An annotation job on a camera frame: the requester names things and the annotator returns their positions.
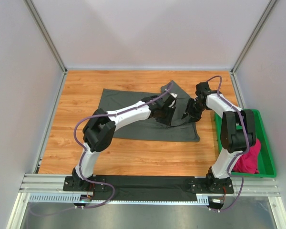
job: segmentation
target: wooden floor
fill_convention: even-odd
[[[218,74],[223,77],[221,92],[237,104],[228,71],[69,71],[39,173],[71,173],[82,153],[73,129],[98,108],[103,88],[159,93],[161,86],[174,80],[195,98],[195,85]],[[211,81],[211,89],[217,89],[218,83],[219,79]],[[80,139],[83,127],[78,129]],[[198,143],[114,138],[101,153],[94,173],[204,176],[218,157],[214,111],[204,111],[197,132]]]

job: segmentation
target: white panel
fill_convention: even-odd
[[[247,107],[261,111],[286,207],[286,0],[280,0],[237,72]]]
[[[68,68],[231,68],[268,0],[34,0]]]
[[[62,72],[22,0],[0,0],[0,229],[31,172]]]

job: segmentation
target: gray cloth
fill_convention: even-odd
[[[166,85],[161,87],[161,92],[165,88]],[[150,118],[122,127],[114,133],[114,137],[149,141],[198,142],[200,138],[195,123],[188,123],[189,117],[181,120],[190,96],[174,81],[171,92],[178,94],[171,126],[158,123]],[[103,89],[99,108],[105,111],[118,110],[153,95],[159,94]]]

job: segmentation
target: green plastic bin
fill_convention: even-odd
[[[269,146],[269,142],[267,139],[267,135],[265,133],[263,121],[261,114],[258,110],[252,109],[254,113],[254,119],[255,119],[255,131],[256,131],[256,137],[260,140],[262,148],[261,152],[258,155],[258,170],[259,174],[250,174],[250,173],[236,173],[232,172],[232,174],[235,175],[242,175],[247,177],[276,177],[276,169],[273,162],[273,158],[271,155],[271,150]],[[216,123],[216,132],[217,132],[217,142],[218,142],[218,148],[219,152],[222,149],[222,145],[220,142],[220,130],[221,130],[221,122],[222,119],[219,115],[215,114],[215,123]]]

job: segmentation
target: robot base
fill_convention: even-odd
[[[192,193],[233,194],[234,189],[231,178],[218,179],[213,176],[211,167],[205,178],[191,178],[187,180],[191,184]]]
[[[100,177],[100,176],[97,176],[97,177],[91,176],[88,178],[88,180],[98,181],[98,182],[106,182],[105,177]],[[63,189],[63,191],[69,191],[69,192],[89,191],[91,189],[91,183],[79,178],[76,171],[75,171],[75,168],[74,168],[72,171],[72,176],[67,176],[65,178],[62,189]],[[95,185],[94,191],[103,192],[104,186],[103,185]]]

